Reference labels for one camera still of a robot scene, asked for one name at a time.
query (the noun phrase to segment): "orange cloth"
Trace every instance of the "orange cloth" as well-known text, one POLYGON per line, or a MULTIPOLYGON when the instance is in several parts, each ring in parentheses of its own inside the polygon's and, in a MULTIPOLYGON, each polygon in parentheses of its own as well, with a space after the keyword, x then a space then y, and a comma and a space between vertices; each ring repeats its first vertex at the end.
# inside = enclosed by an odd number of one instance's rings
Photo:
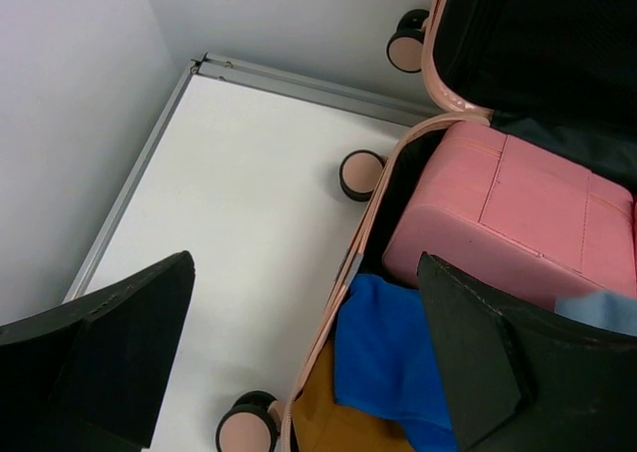
POLYGON ((329 339, 292 407, 300 452, 414 452, 397 423, 336 405, 333 376, 329 339))

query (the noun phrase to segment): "suitcase lid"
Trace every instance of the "suitcase lid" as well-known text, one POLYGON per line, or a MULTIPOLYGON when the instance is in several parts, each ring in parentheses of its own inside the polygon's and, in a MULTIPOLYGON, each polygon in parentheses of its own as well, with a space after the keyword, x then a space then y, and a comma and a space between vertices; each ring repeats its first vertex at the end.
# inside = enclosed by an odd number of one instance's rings
POLYGON ((637 450, 637 338, 555 315, 426 253, 418 277, 459 450, 637 450))
POLYGON ((2 450, 150 447, 194 277, 182 252, 0 327, 2 450))
POLYGON ((423 73, 443 109, 637 191, 637 0, 436 0, 429 23, 423 73))

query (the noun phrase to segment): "clothing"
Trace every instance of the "clothing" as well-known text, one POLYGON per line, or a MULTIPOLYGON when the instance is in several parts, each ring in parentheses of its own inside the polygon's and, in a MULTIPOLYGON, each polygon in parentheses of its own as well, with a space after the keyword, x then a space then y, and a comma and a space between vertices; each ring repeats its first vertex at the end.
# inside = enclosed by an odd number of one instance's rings
POLYGON ((399 424, 336 405, 333 379, 334 347, 329 339, 292 405, 300 452, 414 452, 399 424))
POLYGON ((612 291, 558 299, 554 311, 589 326, 637 337, 637 300, 612 291))
POLYGON ((418 452, 457 450, 420 293, 354 278, 334 338, 336 403, 394 420, 418 452))

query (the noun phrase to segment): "white wall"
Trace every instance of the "white wall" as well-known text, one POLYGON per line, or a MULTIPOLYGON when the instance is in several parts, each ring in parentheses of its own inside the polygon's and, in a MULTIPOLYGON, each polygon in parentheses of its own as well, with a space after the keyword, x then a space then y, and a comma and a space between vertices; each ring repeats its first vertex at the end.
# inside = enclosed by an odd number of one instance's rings
POLYGON ((394 70, 385 45, 431 0, 150 0, 176 62, 206 51, 405 100, 427 102, 420 75, 394 70))
POLYGON ((1 325, 61 302, 185 60, 147 0, 0 0, 0 42, 1 325))

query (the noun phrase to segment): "blue towel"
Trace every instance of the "blue towel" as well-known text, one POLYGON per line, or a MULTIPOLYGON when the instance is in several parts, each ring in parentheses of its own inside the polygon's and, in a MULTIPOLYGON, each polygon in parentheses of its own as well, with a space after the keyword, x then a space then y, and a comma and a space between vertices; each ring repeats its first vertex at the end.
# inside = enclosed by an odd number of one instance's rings
POLYGON ((334 339, 336 403, 402 425, 418 452, 456 451, 420 293, 354 278, 334 339))
POLYGON ((597 291, 583 298, 557 299, 554 311, 589 326, 637 336, 637 301, 612 291, 597 291))

